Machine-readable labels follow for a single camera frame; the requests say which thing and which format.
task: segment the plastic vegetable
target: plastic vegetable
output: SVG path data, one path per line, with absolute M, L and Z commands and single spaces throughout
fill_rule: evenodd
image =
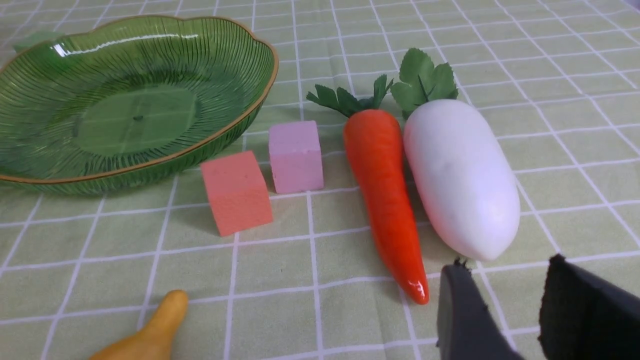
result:
M 90 360 L 169 360 L 173 337 L 184 319 L 188 302 L 184 291 L 170 291 L 144 328 L 106 347 Z
M 367 208 L 378 253 L 400 287 L 418 304 L 429 302 L 415 216 L 403 173 L 403 139 L 398 121 L 380 104 L 393 81 L 382 75 L 374 95 L 356 99 L 347 90 L 316 85 L 307 99 L 348 118 L 343 131 L 349 165 Z
M 407 118 L 404 148 L 434 230 L 460 254 L 491 261 L 511 244 L 520 223 L 516 178 L 491 127 L 455 100 L 449 64 L 433 66 L 410 49 L 391 94 Z

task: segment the foam block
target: foam block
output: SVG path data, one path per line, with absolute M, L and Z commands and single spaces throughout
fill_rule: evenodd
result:
M 320 139 L 315 121 L 272 126 L 269 129 L 269 160 L 277 193 L 324 188 Z
M 267 184 L 251 151 L 200 165 L 220 236 L 273 221 Z

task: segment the orange cube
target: orange cube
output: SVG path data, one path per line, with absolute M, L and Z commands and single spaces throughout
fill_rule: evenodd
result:
M 267 184 L 252 151 L 200 165 L 220 236 L 273 222 Z

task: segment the pink cube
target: pink cube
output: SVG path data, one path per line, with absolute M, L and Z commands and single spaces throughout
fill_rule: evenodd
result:
M 276 193 L 324 188 L 320 139 L 315 121 L 272 126 L 269 129 L 269 160 Z

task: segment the yellow gourd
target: yellow gourd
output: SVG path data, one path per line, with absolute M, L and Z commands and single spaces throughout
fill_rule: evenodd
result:
M 93 355 L 90 360 L 170 360 L 173 337 L 187 312 L 189 298 L 182 290 L 168 292 L 140 331 Z

